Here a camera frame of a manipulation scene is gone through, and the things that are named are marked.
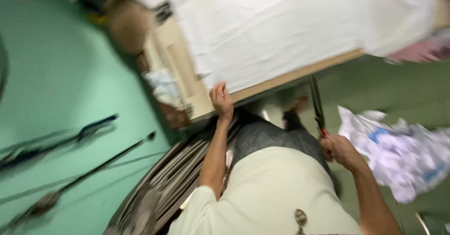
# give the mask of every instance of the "green floor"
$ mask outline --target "green floor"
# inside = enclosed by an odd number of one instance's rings
[[[420,123],[429,129],[450,126],[450,62],[389,65],[381,58],[366,56],[315,76],[330,133],[337,133],[341,124],[338,105],[354,113],[384,111],[389,114],[383,121],[388,125],[403,117],[409,124]],[[283,90],[263,94],[262,99],[246,107],[261,116],[266,114],[271,122],[281,126],[282,111],[300,94],[309,94],[306,79]],[[310,104],[301,119],[305,127],[317,135],[313,113]],[[344,208],[358,220],[360,214],[352,175],[338,164],[332,164],[331,168],[343,187],[340,198]],[[389,188],[381,189],[404,234],[426,234],[415,212],[424,216],[431,234],[448,234],[444,224],[450,223],[450,178],[409,204],[397,203]]]

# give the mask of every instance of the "foot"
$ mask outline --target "foot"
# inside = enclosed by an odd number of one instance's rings
[[[303,94],[300,98],[296,99],[292,103],[289,110],[299,114],[307,107],[308,107],[308,95]]]

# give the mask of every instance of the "person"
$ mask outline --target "person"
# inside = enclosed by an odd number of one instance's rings
[[[330,134],[319,142],[303,127],[297,113],[307,97],[284,113],[285,129],[250,113],[243,116],[248,122],[238,132],[228,186],[220,196],[234,108],[225,83],[217,84],[210,97],[219,116],[216,132],[199,186],[168,234],[402,234],[370,168],[350,141]],[[355,179],[359,226],[336,196],[326,163],[333,159]]]

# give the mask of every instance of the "gray pants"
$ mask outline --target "gray pants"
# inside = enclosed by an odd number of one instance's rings
[[[334,175],[323,157],[322,147],[318,140],[308,133],[301,124],[300,118],[293,111],[284,112],[286,129],[279,128],[272,123],[253,115],[248,111],[239,111],[243,127],[236,136],[233,151],[233,167],[237,162],[251,153],[272,146],[287,147],[311,156],[327,171],[336,189]]]

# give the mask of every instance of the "green wall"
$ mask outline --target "green wall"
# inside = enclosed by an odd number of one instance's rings
[[[0,0],[0,33],[11,68],[0,104],[0,148],[120,115],[104,136],[0,173],[0,226],[66,182],[6,203],[5,197],[83,173],[157,131],[153,142],[118,162],[147,158],[94,175],[14,233],[102,234],[123,198],[170,147],[159,111],[105,33],[67,0]]]

